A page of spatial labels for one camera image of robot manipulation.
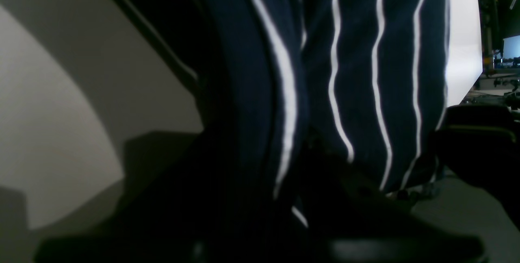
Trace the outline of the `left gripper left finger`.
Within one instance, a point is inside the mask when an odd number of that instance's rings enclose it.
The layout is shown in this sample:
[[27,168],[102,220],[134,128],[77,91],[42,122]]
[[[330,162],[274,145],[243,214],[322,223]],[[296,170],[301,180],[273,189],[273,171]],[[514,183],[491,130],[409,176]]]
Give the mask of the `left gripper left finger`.
[[200,135],[154,131],[125,144],[115,213],[45,239],[37,263],[282,263],[272,183],[262,165],[271,130],[211,125]]

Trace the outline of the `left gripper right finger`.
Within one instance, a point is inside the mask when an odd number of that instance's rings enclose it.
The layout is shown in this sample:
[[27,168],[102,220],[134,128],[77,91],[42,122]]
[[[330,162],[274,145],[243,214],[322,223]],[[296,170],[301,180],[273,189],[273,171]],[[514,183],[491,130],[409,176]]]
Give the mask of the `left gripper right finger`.
[[316,263],[480,263],[479,237],[411,215],[317,133],[299,156],[299,196]]

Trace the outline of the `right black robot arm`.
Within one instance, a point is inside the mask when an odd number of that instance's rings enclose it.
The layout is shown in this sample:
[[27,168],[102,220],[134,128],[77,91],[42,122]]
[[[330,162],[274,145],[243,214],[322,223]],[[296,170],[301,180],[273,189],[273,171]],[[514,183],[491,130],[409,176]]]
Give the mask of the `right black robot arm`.
[[496,198],[519,226],[519,122],[507,107],[451,106],[428,145],[462,181]]

